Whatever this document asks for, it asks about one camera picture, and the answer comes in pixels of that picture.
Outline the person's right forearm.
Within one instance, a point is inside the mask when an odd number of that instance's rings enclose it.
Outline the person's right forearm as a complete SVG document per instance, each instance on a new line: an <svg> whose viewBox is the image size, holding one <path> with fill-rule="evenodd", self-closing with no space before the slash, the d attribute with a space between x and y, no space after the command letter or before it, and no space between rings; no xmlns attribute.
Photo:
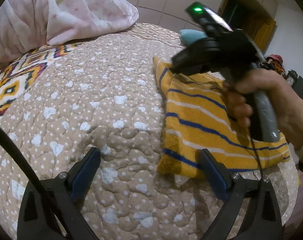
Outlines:
<svg viewBox="0 0 303 240"><path fill-rule="evenodd" d="M303 163L303 99L289 85L279 91L276 112L279 130L293 145Z"/></svg>

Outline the person's right hand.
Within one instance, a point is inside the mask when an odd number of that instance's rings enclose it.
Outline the person's right hand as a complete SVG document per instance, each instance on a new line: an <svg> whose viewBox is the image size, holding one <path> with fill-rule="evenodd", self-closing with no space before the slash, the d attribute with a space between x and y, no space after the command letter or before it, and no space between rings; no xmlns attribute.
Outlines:
<svg viewBox="0 0 303 240"><path fill-rule="evenodd" d="M257 92L265 93L275 111L278 129L283 134L288 133L295 92L276 72L262 68L251 70L235 84L225 81L223 91L229 115L236 118L238 124L243 128L249 128L250 117L253 115L253 107L250 106L245 96Z"/></svg>

